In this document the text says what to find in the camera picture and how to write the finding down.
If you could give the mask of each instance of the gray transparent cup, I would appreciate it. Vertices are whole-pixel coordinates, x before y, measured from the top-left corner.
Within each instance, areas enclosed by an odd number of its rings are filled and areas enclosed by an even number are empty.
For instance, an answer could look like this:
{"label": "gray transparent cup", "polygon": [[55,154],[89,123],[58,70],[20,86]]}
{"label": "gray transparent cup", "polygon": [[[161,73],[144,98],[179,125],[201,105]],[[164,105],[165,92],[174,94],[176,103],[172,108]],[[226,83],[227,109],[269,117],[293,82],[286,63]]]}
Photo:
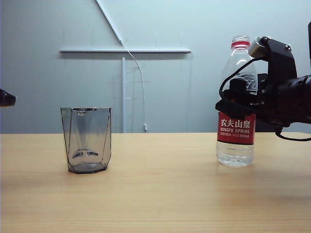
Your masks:
{"label": "gray transparent cup", "polygon": [[68,170],[106,170],[111,157],[111,108],[60,108]]}

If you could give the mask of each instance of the water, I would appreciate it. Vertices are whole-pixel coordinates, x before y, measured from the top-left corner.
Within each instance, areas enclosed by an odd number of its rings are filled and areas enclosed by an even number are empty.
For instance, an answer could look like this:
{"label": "water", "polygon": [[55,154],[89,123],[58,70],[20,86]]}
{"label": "water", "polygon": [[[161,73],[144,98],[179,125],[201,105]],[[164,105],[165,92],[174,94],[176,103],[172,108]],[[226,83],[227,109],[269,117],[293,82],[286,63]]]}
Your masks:
{"label": "water", "polygon": [[217,142],[218,161],[234,167],[250,165],[254,158],[254,145]]}

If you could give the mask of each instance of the black object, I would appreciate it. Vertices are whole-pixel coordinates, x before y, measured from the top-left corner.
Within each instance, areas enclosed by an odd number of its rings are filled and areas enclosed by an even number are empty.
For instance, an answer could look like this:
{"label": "black object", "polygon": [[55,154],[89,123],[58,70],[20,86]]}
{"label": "black object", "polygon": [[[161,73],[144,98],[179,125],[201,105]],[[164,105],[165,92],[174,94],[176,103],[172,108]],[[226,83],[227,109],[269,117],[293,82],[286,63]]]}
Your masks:
{"label": "black object", "polygon": [[[308,30],[311,56],[311,23]],[[241,119],[255,113],[257,119],[274,125],[278,136],[283,127],[294,122],[311,124],[311,75],[297,77],[291,46],[268,36],[257,37],[254,44],[250,55],[255,58],[225,79],[216,109]],[[257,60],[268,62],[268,74],[258,74],[258,91],[253,95],[246,90],[246,81],[232,78]],[[229,80],[229,90],[223,91]]]}
{"label": "black object", "polygon": [[13,106],[15,104],[16,97],[0,89],[0,107]]}

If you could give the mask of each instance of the black cable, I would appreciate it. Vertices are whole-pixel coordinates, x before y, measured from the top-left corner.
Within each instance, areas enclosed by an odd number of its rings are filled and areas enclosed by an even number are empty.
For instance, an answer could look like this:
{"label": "black cable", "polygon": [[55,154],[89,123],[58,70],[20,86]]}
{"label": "black cable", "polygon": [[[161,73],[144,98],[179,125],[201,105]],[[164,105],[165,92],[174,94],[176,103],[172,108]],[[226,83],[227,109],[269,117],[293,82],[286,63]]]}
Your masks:
{"label": "black cable", "polygon": [[290,138],[290,137],[285,137],[281,135],[283,127],[281,126],[276,126],[276,136],[285,139],[285,140],[290,140],[290,141],[297,141],[297,142],[308,142],[311,141],[311,137],[309,138]]}
{"label": "black cable", "polygon": [[[245,63],[243,66],[241,66],[240,68],[238,68],[233,74],[231,74],[230,76],[228,76],[227,78],[225,78],[225,80],[223,81],[223,83],[220,85],[220,88],[219,88],[219,95],[222,99],[224,99],[225,101],[228,101],[230,103],[232,103],[233,105],[237,106],[237,107],[240,107],[240,108],[244,108],[248,111],[251,111],[252,113],[254,114],[264,114],[266,116],[269,116],[269,117],[273,117],[273,118],[276,118],[276,119],[279,119],[280,116],[277,115],[277,114],[273,114],[273,113],[267,113],[267,112],[264,112],[264,111],[261,111],[261,110],[257,110],[257,109],[253,109],[253,108],[248,108],[248,107],[245,107],[244,105],[241,105],[239,103],[236,103],[236,102],[233,102],[231,100],[229,100],[224,92],[223,92],[223,88],[225,86],[225,84],[230,80],[232,79],[234,76],[236,76],[241,70],[243,70],[245,67],[247,67],[249,64],[251,64],[252,62],[255,62],[255,61],[259,61],[259,60],[262,60],[262,57],[258,57],[258,58],[254,58],[250,61],[248,61],[247,63]],[[292,118],[290,117],[281,117],[283,119],[288,119],[288,121],[292,121],[292,122],[302,122],[302,123],[309,123],[309,122],[306,122],[305,120],[293,120]],[[299,141],[299,142],[306,142],[306,141],[311,141],[311,137],[310,138],[289,138],[289,137],[285,137],[283,135],[281,135],[282,133],[282,129],[283,127],[282,126],[276,126],[276,130],[275,130],[275,133],[276,133],[276,136],[282,138],[282,139],[285,139],[285,140],[291,140],[291,141]]]}
{"label": "black cable", "polygon": [[236,76],[242,69],[244,69],[245,67],[247,67],[249,64],[251,64],[252,62],[255,62],[255,61],[258,61],[258,60],[262,60],[262,57],[258,57],[258,58],[254,58],[250,61],[248,61],[247,63],[245,63],[243,66],[241,66],[239,69],[237,69],[233,74],[231,74],[229,77],[225,78],[225,80],[223,81],[223,83],[221,84],[220,88],[219,88],[219,95],[220,97],[227,101],[227,102],[230,102],[232,105],[235,105],[239,108],[243,108],[243,109],[246,109],[254,114],[263,114],[267,117],[271,117],[271,118],[276,118],[276,119],[283,119],[283,120],[287,120],[287,121],[290,121],[290,122],[301,122],[301,123],[308,123],[310,124],[310,121],[306,121],[305,119],[293,119],[291,117],[287,117],[287,116],[280,116],[278,114],[274,114],[274,113],[268,113],[268,112],[264,112],[262,110],[257,110],[257,109],[253,109],[253,108],[249,108],[249,107],[246,107],[242,104],[239,104],[239,103],[236,103],[236,102],[233,102],[231,101],[230,99],[228,99],[224,92],[223,92],[223,88],[225,86],[225,84],[230,80],[232,79],[234,76]]}

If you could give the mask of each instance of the white wall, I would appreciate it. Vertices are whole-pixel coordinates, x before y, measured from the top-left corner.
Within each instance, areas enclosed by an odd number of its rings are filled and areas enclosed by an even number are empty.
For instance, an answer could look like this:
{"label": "white wall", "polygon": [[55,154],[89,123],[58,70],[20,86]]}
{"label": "white wall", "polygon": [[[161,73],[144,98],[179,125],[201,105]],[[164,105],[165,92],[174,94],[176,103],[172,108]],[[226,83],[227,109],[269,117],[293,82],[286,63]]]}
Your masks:
{"label": "white wall", "polygon": [[[145,80],[150,132],[214,132],[220,74],[237,34],[292,45],[298,75],[310,74],[308,0],[101,0]],[[17,95],[2,109],[3,133],[60,133],[60,106],[111,106],[121,132],[121,59],[127,62],[127,131],[143,131],[139,70],[127,54],[60,54],[61,47],[121,49],[94,0],[2,0],[1,86]],[[266,72],[266,64],[257,64]],[[310,126],[292,130],[309,131]]]}

